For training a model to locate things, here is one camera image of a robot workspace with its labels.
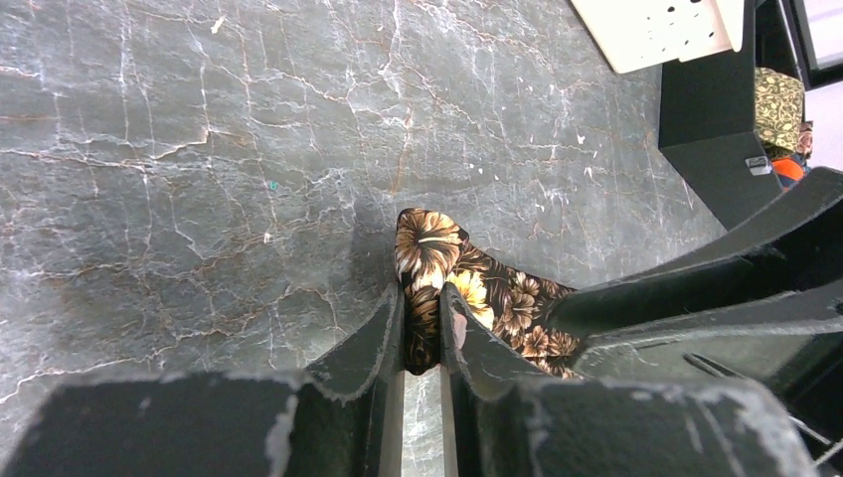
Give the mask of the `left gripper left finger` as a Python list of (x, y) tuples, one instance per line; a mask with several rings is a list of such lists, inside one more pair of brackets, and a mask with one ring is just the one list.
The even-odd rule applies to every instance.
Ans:
[(387, 286), (371, 316), (307, 367), (307, 476), (399, 476), (405, 297)]

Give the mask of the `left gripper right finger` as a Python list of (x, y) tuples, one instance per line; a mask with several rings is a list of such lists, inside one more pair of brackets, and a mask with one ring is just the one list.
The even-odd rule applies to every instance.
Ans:
[(539, 449), (554, 380), (486, 329), (453, 283), (439, 296), (447, 476), (550, 476)]

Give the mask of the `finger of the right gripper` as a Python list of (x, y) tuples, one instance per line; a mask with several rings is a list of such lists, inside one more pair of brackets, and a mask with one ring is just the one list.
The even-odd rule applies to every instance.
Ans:
[(714, 368), (767, 386), (806, 421), (842, 418), (842, 283), (658, 320), (587, 340), (593, 377), (706, 379)]
[(588, 336), (842, 277), (842, 174), (816, 168), (724, 236), (648, 270), (555, 302), (552, 328)]

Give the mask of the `brown floral tie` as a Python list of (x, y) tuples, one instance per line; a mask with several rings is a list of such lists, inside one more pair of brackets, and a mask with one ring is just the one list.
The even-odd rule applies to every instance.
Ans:
[(470, 314), (517, 354), (550, 375), (577, 377), (569, 361), (580, 339), (549, 325), (552, 305), (572, 288), (503, 264), (474, 246), (452, 218), (420, 208), (398, 215), (395, 269), (406, 297), (404, 361), (411, 374), (439, 363), (438, 300), (450, 283)]

